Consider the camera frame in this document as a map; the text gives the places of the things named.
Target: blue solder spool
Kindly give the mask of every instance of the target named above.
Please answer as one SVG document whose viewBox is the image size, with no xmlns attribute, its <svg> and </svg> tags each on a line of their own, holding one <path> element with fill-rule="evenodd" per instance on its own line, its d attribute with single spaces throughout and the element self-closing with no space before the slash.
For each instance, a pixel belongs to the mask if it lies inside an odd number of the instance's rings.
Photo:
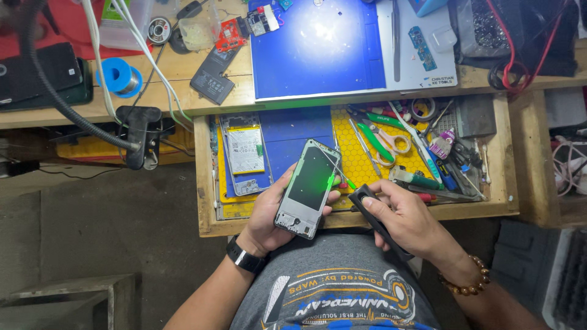
<svg viewBox="0 0 587 330">
<path fill-rule="evenodd" d="M 109 58 L 102 61 L 102 70 L 108 91 L 118 97 L 127 99 L 139 93 L 143 85 L 141 73 L 121 58 Z M 96 81 L 102 85 L 96 71 Z"/>
</svg>

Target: black handheld device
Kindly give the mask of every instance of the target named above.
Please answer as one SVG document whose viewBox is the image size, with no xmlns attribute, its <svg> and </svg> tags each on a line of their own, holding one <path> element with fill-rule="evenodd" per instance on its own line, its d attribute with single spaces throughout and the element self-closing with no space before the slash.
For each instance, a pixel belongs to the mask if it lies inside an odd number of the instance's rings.
<svg viewBox="0 0 587 330">
<path fill-rule="evenodd" d="M 367 211 L 367 209 L 363 206 L 362 200 L 365 197 L 373 197 L 379 200 L 377 195 L 375 195 L 371 191 L 371 189 L 369 189 L 369 186 L 367 186 L 366 184 L 360 186 L 352 194 L 349 195 L 350 201 L 353 202 L 353 204 L 359 209 L 359 211 L 361 211 L 361 213 L 363 214 L 365 219 L 367 219 L 369 224 L 371 224 L 373 229 L 375 229 L 375 231 L 377 231 L 383 237 L 383 240 L 386 243 L 388 243 L 389 246 L 391 246 L 392 250 L 397 253 L 400 259 L 402 261 L 408 261 L 412 259 L 414 256 L 409 254 L 406 250 L 402 249 L 399 245 L 397 245 L 397 243 L 393 240 L 391 235 L 389 235 L 389 232 L 381 223 L 381 221 L 374 217 L 373 214 L 370 214 L 369 211 Z"/>
</svg>

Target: person's left hand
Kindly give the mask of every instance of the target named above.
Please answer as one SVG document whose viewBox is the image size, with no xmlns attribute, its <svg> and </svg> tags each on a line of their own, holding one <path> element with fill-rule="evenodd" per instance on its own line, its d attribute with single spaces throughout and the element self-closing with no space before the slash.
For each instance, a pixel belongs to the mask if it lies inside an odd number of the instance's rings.
<svg viewBox="0 0 587 330">
<path fill-rule="evenodd" d="M 292 232 L 276 227 L 273 220 L 277 215 L 281 197 L 289 185 L 296 164 L 291 165 L 279 180 L 257 197 L 251 218 L 237 238 L 238 246 L 256 257 L 264 258 L 270 251 L 285 245 L 295 236 Z M 336 176 L 333 186 L 339 183 L 340 177 Z M 339 197 L 340 191 L 333 190 L 328 194 L 326 202 L 332 203 Z M 330 212 L 332 212 L 332 207 L 324 206 L 322 215 L 326 216 Z"/>
</svg>

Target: person's right hand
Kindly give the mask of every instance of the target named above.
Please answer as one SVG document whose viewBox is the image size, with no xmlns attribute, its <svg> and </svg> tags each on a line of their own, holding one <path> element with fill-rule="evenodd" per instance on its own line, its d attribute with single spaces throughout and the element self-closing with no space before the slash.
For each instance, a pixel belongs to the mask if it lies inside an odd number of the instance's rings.
<svg viewBox="0 0 587 330">
<path fill-rule="evenodd" d="M 367 197 L 363 199 L 363 205 L 385 225 L 393 240 L 404 250 L 437 265 L 453 263 L 467 256 L 418 195 L 383 179 L 370 184 L 369 188 L 381 201 Z M 390 248 L 377 232 L 375 244 L 384 251 Z"/>
</svg>

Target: solder wire spool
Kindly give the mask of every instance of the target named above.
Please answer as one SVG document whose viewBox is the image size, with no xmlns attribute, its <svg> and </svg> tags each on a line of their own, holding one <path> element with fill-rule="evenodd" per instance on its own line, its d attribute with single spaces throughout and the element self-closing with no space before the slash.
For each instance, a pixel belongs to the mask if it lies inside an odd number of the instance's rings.
<svg viewBox="0 0 587 330">
<path fill-rule="evenodd" d="M 143 85 L 141 73 L 121 58 L 109 58 L 102 61 L 102 70 L 104 70 L 108 90 L 123 99 L 138 94 Z M 98 85 L 102 85 L 98 72 L 96 72 L 96 81 Z"/>
<path fill-rule="evenodd" d="M 163 16 L 151 18 L 147 37 L 150 42 L 157 46 L 166 43 L 171 37 L 171 22 Z"/>
</svg>

